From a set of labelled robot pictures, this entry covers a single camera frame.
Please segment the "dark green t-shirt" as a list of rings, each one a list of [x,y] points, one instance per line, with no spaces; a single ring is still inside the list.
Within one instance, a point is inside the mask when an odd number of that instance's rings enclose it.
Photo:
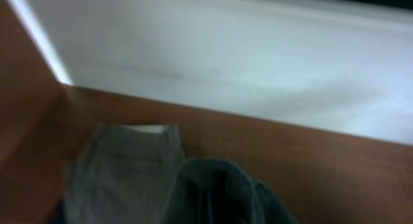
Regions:
[[[161,223],[293,224],[262,182],[223,158],[188,158],[177,171]]]

